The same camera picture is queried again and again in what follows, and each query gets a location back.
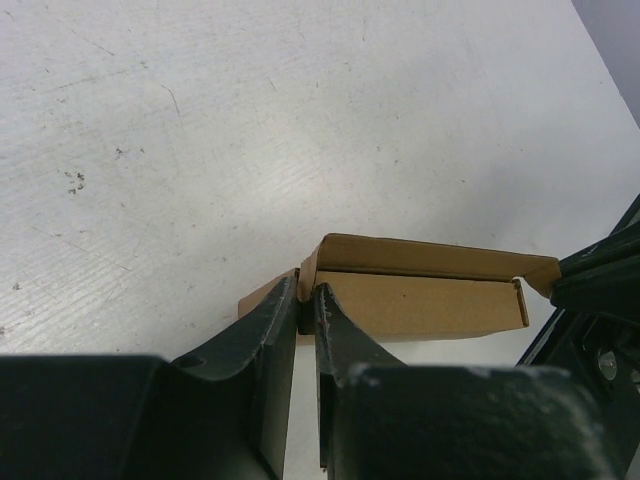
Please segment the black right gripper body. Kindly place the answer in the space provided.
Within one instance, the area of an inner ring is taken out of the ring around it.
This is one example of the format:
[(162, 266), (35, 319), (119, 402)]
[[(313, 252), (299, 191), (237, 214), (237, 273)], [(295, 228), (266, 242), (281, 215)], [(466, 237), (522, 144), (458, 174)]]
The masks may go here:
[(569, 371), (616, 435), (639, 433), (639, 320), (558, 309), (518, 361)]

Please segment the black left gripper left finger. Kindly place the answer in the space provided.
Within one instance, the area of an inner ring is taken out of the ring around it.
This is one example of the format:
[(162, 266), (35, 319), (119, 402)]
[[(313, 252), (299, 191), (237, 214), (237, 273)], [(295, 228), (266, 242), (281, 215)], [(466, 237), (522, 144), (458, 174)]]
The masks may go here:
[(297, 279), (173, 361), (153, 355), (1, 360), (5, 479), (279, 479)]

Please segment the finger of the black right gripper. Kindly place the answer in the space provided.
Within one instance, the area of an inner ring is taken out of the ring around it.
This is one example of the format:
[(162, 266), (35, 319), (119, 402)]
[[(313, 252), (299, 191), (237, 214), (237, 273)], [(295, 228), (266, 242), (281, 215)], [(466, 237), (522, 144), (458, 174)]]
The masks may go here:
[(560, 261), (550, 301), (584, 313), (639, 311), (639, 201), (609, 236)]

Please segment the brown paper box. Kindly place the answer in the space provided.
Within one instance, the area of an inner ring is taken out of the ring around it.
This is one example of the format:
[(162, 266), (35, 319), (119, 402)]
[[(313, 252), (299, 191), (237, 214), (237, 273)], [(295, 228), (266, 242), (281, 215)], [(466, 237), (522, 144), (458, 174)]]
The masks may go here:
[(385, 341), (526, 328), (522, 286), (547, 298), (561, 277), (554, 257), (341, 233), (285, 274), (296, 277), (301, 303), (328, 284), (346, 316)]

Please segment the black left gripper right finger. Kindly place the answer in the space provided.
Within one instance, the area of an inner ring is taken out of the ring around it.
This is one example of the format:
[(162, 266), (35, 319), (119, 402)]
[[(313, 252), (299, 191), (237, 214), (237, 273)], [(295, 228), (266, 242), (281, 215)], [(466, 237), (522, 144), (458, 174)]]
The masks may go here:
[(408, 365), (313, 295), (331, 479), (621, 479), (592, 397), (556, 367)]

